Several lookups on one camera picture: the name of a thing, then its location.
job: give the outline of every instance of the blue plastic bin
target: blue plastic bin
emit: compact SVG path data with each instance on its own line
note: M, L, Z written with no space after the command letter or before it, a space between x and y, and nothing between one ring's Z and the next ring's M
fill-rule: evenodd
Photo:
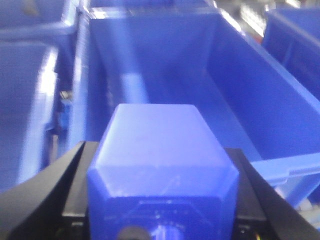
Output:
M270 11L262 45L320 100L320 7Z
M320 102L225 12L90 16L78 36L70 147L99 141L119 103L192 104L221 145L241 148L272 185L320 172Z
M36 40L59 48L59 77L71 88L79 0L3 0L0 41Z
M101 7L169 7L174 5L207 4L206 0L80 0L80 5L85 8Z
M58 50L42 43L0 44L0 192L49 162Z
M237 188L237 169L194 106L121 104L88 170L91 238L139 226L152 239L230 240Z

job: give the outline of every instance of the blue bin wall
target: blue bin wall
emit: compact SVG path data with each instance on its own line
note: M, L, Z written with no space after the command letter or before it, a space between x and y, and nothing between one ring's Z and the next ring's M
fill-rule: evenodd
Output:
M57 70L71 88L79 0L10 0L0 8L0 41L36 40L59 47Z
M159 7L159 6L174 6L186 4L205 4L205 0L82 0L82 4L87 8L101 7Z
M320 99L320 8L268 13L262 45Z
M58 51L42 43L0 44L0 192L49 163Z
M119 103L192 104L222 146L241 148L262 175L281 158L268 181L319 172L319 101L230 16L208 7L104 19L102 10L80 30L70 146L100 140Z
M88 170L91 237L140 226L154 239L171 227L183 236L173 239L229 240L237 184L194 106L121 104Z

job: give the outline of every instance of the blue plastic block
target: blue plastic block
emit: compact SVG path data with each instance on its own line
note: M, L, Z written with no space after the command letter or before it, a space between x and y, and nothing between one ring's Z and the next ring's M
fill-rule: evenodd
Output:
M270 11L262 45L320 100L320 7Z
M319 100L225 12L93 8L76 54L70 147L99 141L120 103L192 104L272 185L320 173Z
M79 0L3 0L0 41L36 40L59 48L57 70L64 88L71 87Z
M49 162L58 50L42 43L0 44L0 192Z
M92 240L229 240L238 171L192 105L121 104L88 170Z

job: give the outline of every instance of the storage bin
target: storage bin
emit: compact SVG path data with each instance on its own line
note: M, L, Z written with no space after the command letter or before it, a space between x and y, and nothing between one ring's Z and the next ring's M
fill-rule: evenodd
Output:
M59 77L71 88L79 0L4 0L0 41L36 40L59 48Z
M70 147L99 141L119 103L191 104L273 185L320 172L320 102L223 11L93 8L75 64Z
M320 99L320 7L279 8L267 15L262 45Z
M0 192L49 163L58 50L43 43L0 44Z
M101 8L101 7L169 7L174 5L200 4L206 5L206 0L81 0L83 8Z

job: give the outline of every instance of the bin rim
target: bin rim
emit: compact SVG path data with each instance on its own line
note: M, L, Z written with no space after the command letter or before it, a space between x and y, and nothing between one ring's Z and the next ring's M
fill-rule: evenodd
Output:
M72 34L77 30L78 6L80 0L65 0L60 21L41 23L33 26L3 27L0 28L0 40L12 40L48 37L55 35Z

